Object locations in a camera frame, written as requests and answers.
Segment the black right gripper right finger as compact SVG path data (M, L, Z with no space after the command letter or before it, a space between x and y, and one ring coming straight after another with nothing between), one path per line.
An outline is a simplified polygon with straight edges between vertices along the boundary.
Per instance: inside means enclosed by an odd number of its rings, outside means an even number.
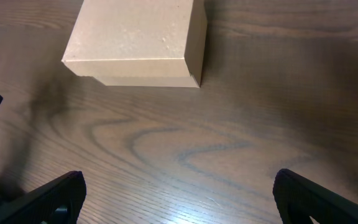
M277 172L273 196L284 224L358 223L358 204L289 169Z

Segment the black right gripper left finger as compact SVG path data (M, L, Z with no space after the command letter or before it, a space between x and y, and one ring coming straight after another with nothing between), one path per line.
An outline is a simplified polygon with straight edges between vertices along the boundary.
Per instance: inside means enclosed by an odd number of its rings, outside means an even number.
M0 224L76 224L86 198L81 171L70 171L0 206Z

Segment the brown cardboard box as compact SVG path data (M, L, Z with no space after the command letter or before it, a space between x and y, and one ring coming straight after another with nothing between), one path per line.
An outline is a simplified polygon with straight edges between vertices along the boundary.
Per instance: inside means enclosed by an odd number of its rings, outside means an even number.
M62 62L109 86L198 88L207 23L202 0L84 1Z

